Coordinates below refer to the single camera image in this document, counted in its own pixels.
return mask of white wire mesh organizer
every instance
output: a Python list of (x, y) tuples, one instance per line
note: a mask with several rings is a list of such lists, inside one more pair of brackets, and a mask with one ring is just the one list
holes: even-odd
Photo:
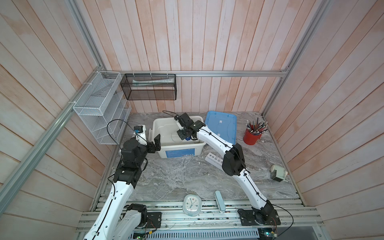
[(120, 82), (119, 72), (99, 72), (81, 94), (73, 109), (78, 115), (103, 115)]
[(120, 81), (120, 73), (98, 73), (74, 106), (76, 113), (100, 144), (120, 143), (124, 122), (108, 123), (115, 119), (126, 121), (132, 109), (129, 102), (129, 107), (124, 108), (127, 103), (122, 97), (124, 92), (113, 94)]

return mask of vent grille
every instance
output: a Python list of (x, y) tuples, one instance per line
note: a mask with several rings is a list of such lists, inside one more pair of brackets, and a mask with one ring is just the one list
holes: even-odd
[(257, 228), (211, 229), (211, 230), (158, 230), (147, 239), (255, 239), (259, 238)]

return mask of white clock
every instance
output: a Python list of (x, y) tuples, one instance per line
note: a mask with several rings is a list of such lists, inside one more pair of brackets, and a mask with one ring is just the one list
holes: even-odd
[(194, 217), (201, 211), (201, 198), (195, 194), (188, 194), (184, 197), (183, 212), (188, 216)]

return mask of blue plastic lid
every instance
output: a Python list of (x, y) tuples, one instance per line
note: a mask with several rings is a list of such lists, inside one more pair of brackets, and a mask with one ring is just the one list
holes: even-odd
[(209, 111), (205, 124), (222, 139), (235, 144), (237, 117), (233, 114)]

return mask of red pen holder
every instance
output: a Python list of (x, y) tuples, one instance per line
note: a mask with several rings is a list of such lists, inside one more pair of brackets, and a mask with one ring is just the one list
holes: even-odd
[(245, 134), (243, 137), (243, 141), (248, 145), (255, 145), (255, 143), (262, 137), (262, 135), (252, 135), (248, 132), (248, 130), (245, 130)]

